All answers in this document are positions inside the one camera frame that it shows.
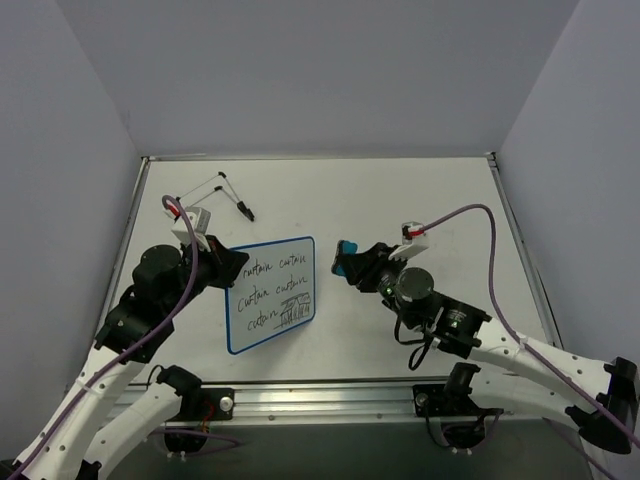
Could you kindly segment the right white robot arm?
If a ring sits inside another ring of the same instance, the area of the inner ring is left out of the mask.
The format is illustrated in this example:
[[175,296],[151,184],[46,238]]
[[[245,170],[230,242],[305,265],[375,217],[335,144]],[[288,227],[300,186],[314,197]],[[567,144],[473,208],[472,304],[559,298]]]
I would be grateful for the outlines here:
[[432,276],[409,267],[420,247],[377,243],[358,252],[341,240],[331,267],[333,274],[362,293],[378,293],[396,316],[394,327],[419,332],[411,340],[415,370],[427,350],[435,348],[459,358],[444,388],[444,400],[455,412],[469,411],[480,400],[481,363],[512,374],[500,399],[519,387],[548,393],[530,403],[537,413],[555,413],[559,422],[576,429],[582,439],[605,451],[626,455],[638,445],[634,435],[639,411],[639,374],[635,363],[618,357],[593,360],[542,343],[513,330],[500,314],[486,312],[439,293]]

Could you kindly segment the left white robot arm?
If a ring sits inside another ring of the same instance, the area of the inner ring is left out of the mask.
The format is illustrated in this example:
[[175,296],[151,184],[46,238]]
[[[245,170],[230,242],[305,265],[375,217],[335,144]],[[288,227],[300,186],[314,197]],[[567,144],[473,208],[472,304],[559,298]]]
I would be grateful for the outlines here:
[[12,479],[73,479],[124,389],[174,331],[174,317],[206,288],[231,287],[250,257],[208,235],[205,243],[156,245],[107,314],[54,416],[13,461]]

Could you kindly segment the blue framed small whiteboard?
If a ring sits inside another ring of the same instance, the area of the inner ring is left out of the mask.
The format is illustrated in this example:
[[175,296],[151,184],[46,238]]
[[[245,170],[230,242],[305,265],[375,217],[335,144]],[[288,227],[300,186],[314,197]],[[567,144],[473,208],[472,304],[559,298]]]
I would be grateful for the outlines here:
[[239,355],[314,319],[316,243],[311,236],[237,246],[249,255],[225,291],[226,346]]

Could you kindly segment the blue whiteboard eraser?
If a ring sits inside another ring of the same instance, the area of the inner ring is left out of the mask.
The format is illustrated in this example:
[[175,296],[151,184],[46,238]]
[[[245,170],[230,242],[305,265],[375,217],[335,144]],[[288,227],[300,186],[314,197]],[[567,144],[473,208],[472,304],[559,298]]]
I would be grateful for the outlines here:
[[346,277],[345,265],[349,262],[349,258],[358,251],[358,245],[352,241],[339,240],[336,245],[336,252],[331,266],[331,273]]

